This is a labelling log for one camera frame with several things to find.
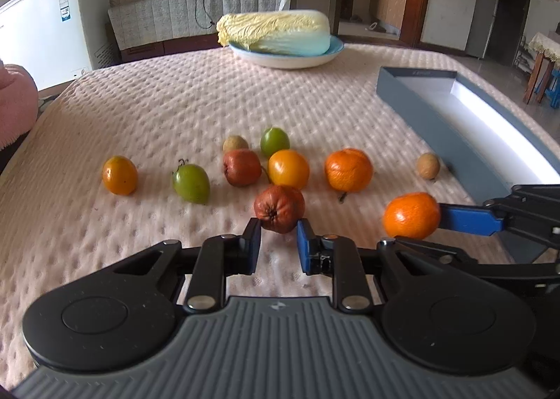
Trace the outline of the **dark red wrinkled fruit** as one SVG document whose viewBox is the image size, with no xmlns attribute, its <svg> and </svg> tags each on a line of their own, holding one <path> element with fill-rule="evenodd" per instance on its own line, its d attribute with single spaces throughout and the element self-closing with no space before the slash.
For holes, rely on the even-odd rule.
<svg viewBox="0 0 560 399">
<path fill-rule="evenodd" d="M 287 185 L 272 185 L 256 196 L 255 217 L 262 228 L 280 234 L 292 231 L 305 215 L 306 203 L 299 189 Z"/>
</svg>

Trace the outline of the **cloth covered tv cabinet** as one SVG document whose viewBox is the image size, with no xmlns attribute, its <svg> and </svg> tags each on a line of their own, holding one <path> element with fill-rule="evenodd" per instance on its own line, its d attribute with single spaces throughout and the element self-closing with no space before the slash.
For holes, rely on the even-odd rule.
<svg viewBox="0 0 560 399">
<path fill-rule="evenodd" d="M 217 48 L 224 14 L 288 10 L 291 0 L 131 0 L 109 9 L 124 62 Z"/>
</svg>

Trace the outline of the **small brown longan back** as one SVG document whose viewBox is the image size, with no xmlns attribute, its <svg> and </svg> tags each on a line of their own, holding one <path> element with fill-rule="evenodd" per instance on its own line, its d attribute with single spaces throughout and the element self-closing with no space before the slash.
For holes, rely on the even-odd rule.
<svg viewBox="0 0 560 399">
<path fill-rule="evenodd" d="M 225 139 L 222 144 L 223 153 L 229 153 L 235 150 L 249 149 L 249 143 L 244 137 L 231 135 Z"/>
</svg>

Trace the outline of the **green tomato with stem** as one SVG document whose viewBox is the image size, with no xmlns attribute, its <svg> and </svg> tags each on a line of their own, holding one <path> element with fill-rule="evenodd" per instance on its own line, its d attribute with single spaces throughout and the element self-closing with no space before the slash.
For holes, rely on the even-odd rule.
<svg viewBox="0 0 560 399">
<path fill-rule="evenodd" d="M 199 165 L 181 158 L 176 170 L 172 173 L 174 191 L 183 200 L 206 205 L 210 199 L 211 184 L 205 170 Z"/>
</svg>

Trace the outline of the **red tomato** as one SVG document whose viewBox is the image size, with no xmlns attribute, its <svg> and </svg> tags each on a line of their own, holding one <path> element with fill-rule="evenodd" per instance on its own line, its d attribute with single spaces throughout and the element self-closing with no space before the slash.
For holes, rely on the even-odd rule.
<svg viewBox="0 0 560 399">
<path fill-rule="evenodd" d="M 229 151 L 223 156 L 223 173 L 232 186 L 246 187 L 255 184 L 262 174 L 259 157 L 249 149 Z"/>
</svg>

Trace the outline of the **small orange tomato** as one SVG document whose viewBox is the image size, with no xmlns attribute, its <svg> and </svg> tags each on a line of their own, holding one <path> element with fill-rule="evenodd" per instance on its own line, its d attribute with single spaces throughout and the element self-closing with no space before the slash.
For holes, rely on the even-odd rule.
<svg viewBox="0 0 560 399">
<path fill-rule="evenodd" d="M 130 195 L 138 186 L 139 174 L 127 157 L 113 156 L 104 162 L 101 180 L 110 193 Z"/>
</svg>

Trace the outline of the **napa cabbage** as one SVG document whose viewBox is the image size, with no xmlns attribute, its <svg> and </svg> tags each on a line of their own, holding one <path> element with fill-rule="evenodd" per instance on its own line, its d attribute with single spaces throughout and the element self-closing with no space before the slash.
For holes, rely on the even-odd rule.
<svg viewBox="0 0 560 399">
<path fill-rule="evenodd" d="M 221 46 L 251 52 L 315 56 L 330 46 L 329 20 L 313 10 L 224 14 L 216 30 Z"/>
</svg>

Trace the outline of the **white blue plate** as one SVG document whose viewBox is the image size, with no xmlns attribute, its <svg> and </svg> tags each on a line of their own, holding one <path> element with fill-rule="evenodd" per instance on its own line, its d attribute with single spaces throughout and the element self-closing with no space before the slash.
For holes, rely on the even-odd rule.
<svg viewBox="0 0 560 399">
<path fill-rule="evenodd" d="M 331 35 L 328 50 L 323 54 L 313 56 L 270 54 L 242 50 L 235 46 L 229 46 L 229 49 L 236 58 L 268 69 L 311 69 L 333 61 L 344 50 L 344 42 Z"/>
</svg>

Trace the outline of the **green round tomato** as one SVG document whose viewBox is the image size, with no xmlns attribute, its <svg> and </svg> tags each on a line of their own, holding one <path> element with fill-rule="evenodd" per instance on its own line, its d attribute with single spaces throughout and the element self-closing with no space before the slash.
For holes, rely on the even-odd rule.
<svg viewBox="0 0 560 399">
<path fill-rule="evenodd" d="M 260 148 L 266 158 L 291 147 L 288 134 L 279 127 L 268 128 L 261 137 Z"/>
</svg>

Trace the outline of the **grey shallow cardboard box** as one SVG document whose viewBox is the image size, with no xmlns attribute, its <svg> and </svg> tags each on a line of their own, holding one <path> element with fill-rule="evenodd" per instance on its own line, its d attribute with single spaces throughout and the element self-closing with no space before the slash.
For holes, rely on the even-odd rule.
<svg viewBox="0 0 560 399">
<path fill-rule="evenodd" d="M 443 160 L 477 207 L 513 186 L 559 185 L 559 159 L 509 110 L 455 71 L 380 70 L 377 93 Z"/>
</svg>

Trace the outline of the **pink quilted table cover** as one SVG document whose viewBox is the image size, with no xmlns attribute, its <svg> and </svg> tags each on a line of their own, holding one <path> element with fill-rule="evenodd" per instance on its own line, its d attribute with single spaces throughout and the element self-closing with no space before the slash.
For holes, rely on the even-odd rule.
<svg viewBox="0 0 560 399">
<path fill-rule="evenodd" d="M 317 69 L 263 69 L 207 50 L 88 73 L 41 115 L 1 175 L 1 394 L 5 398 L 555 398 L 559 264 L 518 264 L 497 235 L 437 228 L 389 237 L 407 193 L 475 205 L 435 151 L 377 93 L 384 67 L 455 71 L 559 147 L 508 97 L 433 52 L 349 45 Z M 243 233 L 274 185 L 261 137 L 279 127 L 308 160 L 299 190 L 317 235 L 384 260 L 382 311 L 335 311 L 330 277 L 301 268 L 296 227 L 262 228 L 256 271 L 227 278 L 218 311 L 185 311 L 179 253 Z M 244 137 L 262 174 L 235 187 L 222 144 Z M 335 191 L 327 157 L 362 150 L 374 174 Z M 104 187 L 122 156 L 139 182 Z M 206 205 L 176 194 L 183 158 L 207 173 Z"/>
</svg>

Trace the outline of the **mandarin orange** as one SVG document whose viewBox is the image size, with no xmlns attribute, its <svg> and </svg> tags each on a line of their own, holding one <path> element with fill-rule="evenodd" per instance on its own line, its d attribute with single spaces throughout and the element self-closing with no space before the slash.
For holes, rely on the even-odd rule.
<svg viewBox="0 0 560 399">
<path fill-rule="evenodd" d="M 407 193 L 386 206 L 383 225 L 389 237 L 422 240 L 438 229 L 440 218 L 440 204 L 433 196 L 429 193 Z"/>
<path fill-rule="evenodd" d="M 330 154 L 324 162 L 329 186 L 342 193 L 359 193 L 370 183 L 374 168 L 368 156 L 354 148 Z"/>
</svg>

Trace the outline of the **orange cherry tomato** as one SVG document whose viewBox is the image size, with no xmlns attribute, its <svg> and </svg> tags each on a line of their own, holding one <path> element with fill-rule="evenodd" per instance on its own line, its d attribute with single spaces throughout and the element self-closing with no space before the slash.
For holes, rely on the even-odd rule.
<svg viewBox="0 0 560 399">
<path fill-rule="evenodd" d="M 280 150 L 268 159 L 268 177 L 274 185 L 302 190 L 308 185 L 309 176 L 308 160 L 295 150 Z"/>
</svg>

